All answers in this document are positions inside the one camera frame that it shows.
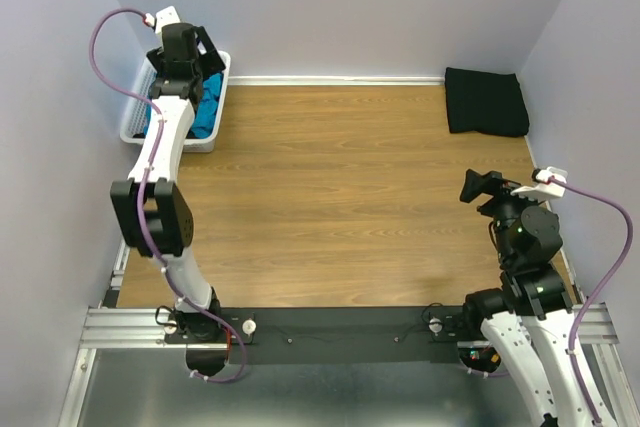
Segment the blue t-shirt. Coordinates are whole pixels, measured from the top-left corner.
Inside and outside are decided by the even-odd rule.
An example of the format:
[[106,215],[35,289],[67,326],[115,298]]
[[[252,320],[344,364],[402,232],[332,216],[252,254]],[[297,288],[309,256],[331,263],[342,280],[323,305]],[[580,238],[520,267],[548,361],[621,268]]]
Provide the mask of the blue t-shirt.
[[199,103],[188,139],[205,139],[214,129],[224,74],[211,76],[203,83],[203,96]]

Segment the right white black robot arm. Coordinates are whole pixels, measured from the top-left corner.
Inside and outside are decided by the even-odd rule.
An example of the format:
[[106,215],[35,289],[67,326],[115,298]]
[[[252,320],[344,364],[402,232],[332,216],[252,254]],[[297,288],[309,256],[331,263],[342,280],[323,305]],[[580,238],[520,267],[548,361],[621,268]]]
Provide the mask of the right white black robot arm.
[[614,426],[579,342],[584,314],[553,265],[563,239],[545,204],[564,196],[566,173],[547,167],[532,178],[524,186],[497,171],[465,173],[461,201],[488,198],[477,211],[491,220],[501,285],[467,295],[460,326],[496,350],[533,425]]

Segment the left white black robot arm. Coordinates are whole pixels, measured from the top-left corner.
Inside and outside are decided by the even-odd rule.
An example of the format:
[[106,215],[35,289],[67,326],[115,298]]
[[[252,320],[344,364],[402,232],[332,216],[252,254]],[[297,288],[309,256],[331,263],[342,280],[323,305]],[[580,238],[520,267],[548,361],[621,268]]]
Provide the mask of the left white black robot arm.
[[110,198],[126,244],[158,264],[174,295],[165,328],[215,342],[224,331],[220,303],[195,260],[194,218],[177,174],[205,83],[226,63],[203,27],[161,19],[154,27],[161,45],[147,54],[156,71],[143,98],[150,108],[147,132],[133,169],[112,183]]

